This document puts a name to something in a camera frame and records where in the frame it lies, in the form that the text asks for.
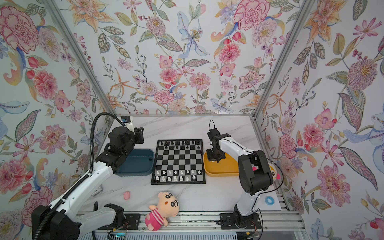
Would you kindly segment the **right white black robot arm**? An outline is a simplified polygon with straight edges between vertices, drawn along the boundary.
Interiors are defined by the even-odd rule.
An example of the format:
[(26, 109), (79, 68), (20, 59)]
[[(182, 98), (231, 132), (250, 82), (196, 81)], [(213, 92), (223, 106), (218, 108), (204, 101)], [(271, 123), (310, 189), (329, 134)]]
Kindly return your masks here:
[(248, 149), (235, 141), (229, 134), (221, 134), (218, 129), (208, 131), (211, 149), (207, 149), (210, 162), (220, 162), (231, 156), (238, 163), (239, 180), (244, 190), (240, 200), (235, 205), (234, 217), (243, 220), (254, 213), (257, 196), (266, 191), (274, 183), (267, 157), (262, 150)]

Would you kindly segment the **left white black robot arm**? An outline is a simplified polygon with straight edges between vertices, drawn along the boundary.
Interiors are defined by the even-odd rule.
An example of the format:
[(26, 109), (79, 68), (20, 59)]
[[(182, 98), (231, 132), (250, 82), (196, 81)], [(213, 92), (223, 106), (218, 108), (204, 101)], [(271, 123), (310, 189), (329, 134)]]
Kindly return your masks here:
[(68, 191), (48, 206), (39, 205), (32, 213), (34, 240), (77, 240), (101, 227), (119, 228), (125, 223), (124, 209), (106, 204), (97, 211), (78, 216), (87, 199), (126, 161), (135, 145), (144, 143), (144, 129), (114, 128), (109, 147), (94, 165)]

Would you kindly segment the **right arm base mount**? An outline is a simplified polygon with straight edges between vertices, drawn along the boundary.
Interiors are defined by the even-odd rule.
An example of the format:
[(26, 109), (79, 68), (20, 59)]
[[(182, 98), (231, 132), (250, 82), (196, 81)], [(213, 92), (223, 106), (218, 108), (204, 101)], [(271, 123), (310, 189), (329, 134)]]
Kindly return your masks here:
[(249, 216), (241, 216), (237, 213), (219, 214), (219, 224), (222, 230), (261, 230), (262, 221), (258, 214), (253, 213)]

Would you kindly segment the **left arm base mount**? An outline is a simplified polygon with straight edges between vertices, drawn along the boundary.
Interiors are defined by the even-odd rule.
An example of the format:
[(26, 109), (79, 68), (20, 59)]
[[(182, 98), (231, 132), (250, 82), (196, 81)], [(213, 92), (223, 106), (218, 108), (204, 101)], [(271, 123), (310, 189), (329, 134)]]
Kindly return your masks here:
[(118, 222), (112, 223), (107, 226), (98, 228), (98, 230), (138, 230), (140, 224), (140, 214), (124, 214), (123, 221), (121, 224)]

